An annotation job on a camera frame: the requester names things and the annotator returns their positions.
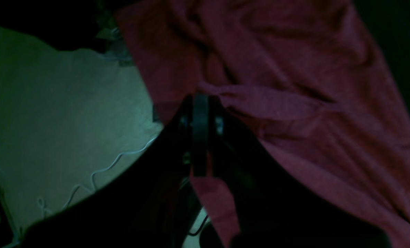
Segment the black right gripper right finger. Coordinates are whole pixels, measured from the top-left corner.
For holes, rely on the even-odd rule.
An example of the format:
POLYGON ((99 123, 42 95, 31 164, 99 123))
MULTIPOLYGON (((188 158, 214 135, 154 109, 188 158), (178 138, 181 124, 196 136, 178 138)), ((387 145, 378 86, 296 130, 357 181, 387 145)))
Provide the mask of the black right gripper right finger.
POLYGON ((387 234, 309 190, 239 119, 209 97, 213 174, 234 198, 232 248, 390 248, 387 234))

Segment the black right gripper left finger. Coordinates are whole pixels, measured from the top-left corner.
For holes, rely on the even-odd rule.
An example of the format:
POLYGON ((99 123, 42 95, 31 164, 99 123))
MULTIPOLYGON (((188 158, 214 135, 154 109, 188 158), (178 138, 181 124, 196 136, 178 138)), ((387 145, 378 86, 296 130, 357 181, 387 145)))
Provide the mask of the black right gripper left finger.
POLYGON ((193 97, 114 181, 31 226, 22 248, 181 248, 200 210, 184 162, 191 148, 193 97))

